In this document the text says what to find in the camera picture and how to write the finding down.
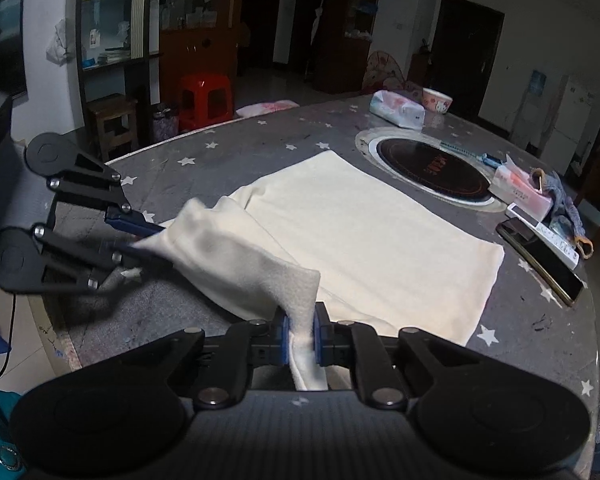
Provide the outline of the cream sweatshirt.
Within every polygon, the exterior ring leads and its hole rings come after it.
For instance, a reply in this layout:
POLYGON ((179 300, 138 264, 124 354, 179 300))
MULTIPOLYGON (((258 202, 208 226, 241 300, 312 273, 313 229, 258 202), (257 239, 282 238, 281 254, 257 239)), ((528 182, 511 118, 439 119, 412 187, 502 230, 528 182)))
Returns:
POLYGON ((300 390, 323 390, 314 306, 382 336, 414 326, 456 344, 475 331, 502 246, 436 216, 333 152, 218 200, 189 200, 138 247, 165 258, 221 308, 250 320, 283 310, 300 390))

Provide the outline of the folding fan decoration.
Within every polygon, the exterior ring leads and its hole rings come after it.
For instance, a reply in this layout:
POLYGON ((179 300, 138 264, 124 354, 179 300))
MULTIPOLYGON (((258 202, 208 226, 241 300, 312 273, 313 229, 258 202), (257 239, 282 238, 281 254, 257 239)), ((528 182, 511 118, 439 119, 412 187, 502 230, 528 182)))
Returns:
POLYGON ((405 90, 421 92, 422 86, 408 80, 394 57, 385 51, 374 51, 367 59, 367 65, 362 82, 364 93, 378 90, 405 90))

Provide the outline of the small wooden stool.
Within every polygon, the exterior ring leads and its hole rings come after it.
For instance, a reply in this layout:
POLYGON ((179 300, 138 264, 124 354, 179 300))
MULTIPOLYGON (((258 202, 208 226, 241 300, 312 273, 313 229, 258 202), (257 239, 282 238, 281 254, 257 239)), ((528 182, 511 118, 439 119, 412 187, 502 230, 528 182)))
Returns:
POLYGON ((116 158, 125 148, 138 148, 136 101, 121 93, 110 94, 87 103, 95 121, 97 140, 102 160, 116 158))

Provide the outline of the red plastic stool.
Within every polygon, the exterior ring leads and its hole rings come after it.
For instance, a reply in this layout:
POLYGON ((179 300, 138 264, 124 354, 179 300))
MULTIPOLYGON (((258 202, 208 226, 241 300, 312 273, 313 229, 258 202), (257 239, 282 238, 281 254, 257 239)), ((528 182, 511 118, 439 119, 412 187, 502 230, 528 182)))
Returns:
POLYGON ((230 78, 224 74, 194 73, 178 84, 182 131, 196 130, 229 122, 234 116, 234 98, 230 78))

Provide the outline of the pink cushion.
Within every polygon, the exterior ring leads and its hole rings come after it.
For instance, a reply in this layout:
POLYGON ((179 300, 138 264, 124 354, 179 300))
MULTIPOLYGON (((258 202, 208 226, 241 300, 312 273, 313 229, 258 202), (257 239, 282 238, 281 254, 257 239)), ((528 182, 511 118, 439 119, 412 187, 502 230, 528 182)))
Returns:
POLYGON ((274 102, 254 103, 243 106, 236 110, 235 114, 239 118, 253 118, 281 112, 282 110, 291 110, 299 107, 299 104, 291 100, 278 100, 274 102))

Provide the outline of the round induction cooktop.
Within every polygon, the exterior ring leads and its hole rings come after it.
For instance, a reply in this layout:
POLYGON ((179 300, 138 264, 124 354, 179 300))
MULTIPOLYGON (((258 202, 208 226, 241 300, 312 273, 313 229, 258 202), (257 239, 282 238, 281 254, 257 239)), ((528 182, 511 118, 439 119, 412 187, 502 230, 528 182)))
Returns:
POLYGON ((505 204, 490 191, 493 172, 457 146, 392 127, 360 131, 355 146, 393 179, 442 202, 484 212, 505 210, 505 204))

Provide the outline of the black smartphone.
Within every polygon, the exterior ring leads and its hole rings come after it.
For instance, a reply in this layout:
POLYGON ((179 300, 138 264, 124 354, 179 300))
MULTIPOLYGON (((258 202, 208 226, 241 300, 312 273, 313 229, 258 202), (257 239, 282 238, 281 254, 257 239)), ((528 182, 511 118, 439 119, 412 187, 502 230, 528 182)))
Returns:
POLYGON ((584 289, 583 282, 532 229, 513 218, 499 223, 495 231, 539 274, 562 302, 568 306, 576 302, 584 289))

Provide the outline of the white power strip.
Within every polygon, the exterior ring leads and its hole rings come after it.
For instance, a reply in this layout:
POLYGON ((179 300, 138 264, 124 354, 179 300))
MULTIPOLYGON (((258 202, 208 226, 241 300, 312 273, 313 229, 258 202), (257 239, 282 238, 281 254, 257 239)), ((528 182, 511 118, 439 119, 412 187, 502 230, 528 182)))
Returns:
POLYGON ((535 218, 529 216, 515 203, 509 204, 506 207, 505 213, 508 218, 517 218, 527 228, 535 232, 535 235, 547 244, 552 252, 554 252, 554 254, 562 260, 570 270, 574 270, 578 266, 580 255, 576 251, 576 248, 574 248, 565 237, 555 233, 544 223, 537 222, 535 218))

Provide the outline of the pink tissue box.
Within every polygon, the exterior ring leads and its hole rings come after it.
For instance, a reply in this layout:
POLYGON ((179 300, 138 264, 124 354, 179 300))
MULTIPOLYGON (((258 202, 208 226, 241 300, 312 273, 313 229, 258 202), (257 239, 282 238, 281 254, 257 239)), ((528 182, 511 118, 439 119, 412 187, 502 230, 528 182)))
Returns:
POLYGON ((528 172, 509 156, 495 170, 490 192, 507 205, 514 203, 536 222, 542 222, 553 207, 553 200, 533 186, 528 172))

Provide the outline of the blue comb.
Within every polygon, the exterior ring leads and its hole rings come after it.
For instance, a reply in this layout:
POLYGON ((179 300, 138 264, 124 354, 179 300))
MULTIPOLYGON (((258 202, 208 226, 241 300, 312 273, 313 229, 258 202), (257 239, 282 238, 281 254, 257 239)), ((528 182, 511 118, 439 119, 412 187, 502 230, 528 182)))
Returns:
POLYGON ((488 153, 476 154, 472 151, 465 150, 464 148, 461 148, 458 145, 449 144, 446 142, 440 142, 440 146, 453 153, 460 154, 472 159, 477 159, 478 162, 481 162, 483 165, 489 166, 494 169, 498 169, 499 166, 504 165, 504 162, 501 159, 496 158, 488 153))

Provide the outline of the soft tissue pack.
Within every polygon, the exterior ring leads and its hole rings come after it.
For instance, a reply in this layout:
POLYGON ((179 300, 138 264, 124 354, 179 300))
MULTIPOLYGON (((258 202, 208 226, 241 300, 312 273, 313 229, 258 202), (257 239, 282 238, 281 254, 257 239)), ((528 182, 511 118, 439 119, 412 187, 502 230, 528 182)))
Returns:
POLYGON ((399 128, 418 131, 422 130, 426 115, 422 105, 388 90, 372 95, 370 112, 399 128))

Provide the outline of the blue knitted cloth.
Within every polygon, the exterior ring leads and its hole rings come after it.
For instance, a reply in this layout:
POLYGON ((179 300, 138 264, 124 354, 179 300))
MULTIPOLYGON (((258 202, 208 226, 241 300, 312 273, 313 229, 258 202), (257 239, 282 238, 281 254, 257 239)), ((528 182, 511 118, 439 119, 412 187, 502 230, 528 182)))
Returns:
POLYGON ((558 174, 535 168, 531 171, 530 181, 543 196, 553 201, 548 220, 550 229, 569 240, 581 258, 591 258, 594 254, 593 242, 586 236, 580 212, 558 174))

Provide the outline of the pink cartoon bowl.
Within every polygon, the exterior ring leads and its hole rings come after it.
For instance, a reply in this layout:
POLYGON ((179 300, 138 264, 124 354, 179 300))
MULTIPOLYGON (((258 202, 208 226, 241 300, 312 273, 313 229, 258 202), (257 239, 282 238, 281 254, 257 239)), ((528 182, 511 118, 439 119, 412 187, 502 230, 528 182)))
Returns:
POLYGON ((429 88, 422 89, 422 106, 430 112, 446 114, 453 103, 453 99, 446 94, 429 88))

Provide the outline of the water dispenser with bottle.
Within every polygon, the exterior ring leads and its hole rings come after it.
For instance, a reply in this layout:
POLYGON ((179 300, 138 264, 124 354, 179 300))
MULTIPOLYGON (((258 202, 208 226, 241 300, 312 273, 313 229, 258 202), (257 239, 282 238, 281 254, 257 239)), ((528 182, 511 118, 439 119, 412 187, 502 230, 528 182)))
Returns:
POLYGON ((546 75, 538 70, 531 73, 528 86, 522 94, 521 102, 513 123, 510 142, 523 150, 527 147, 538 117, 546 85, 546 75))

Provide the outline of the white refrigerator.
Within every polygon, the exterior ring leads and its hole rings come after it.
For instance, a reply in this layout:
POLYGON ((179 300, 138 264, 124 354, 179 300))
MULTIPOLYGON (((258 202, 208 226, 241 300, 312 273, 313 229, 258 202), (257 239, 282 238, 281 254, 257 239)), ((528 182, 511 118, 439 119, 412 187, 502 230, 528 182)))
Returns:
POLYGON ((576 154, 591 114, 592 99, 592 93, 577 79, 564 77, 542 153, 544 162, 558 174, 563 174, 568 169, 576 154))

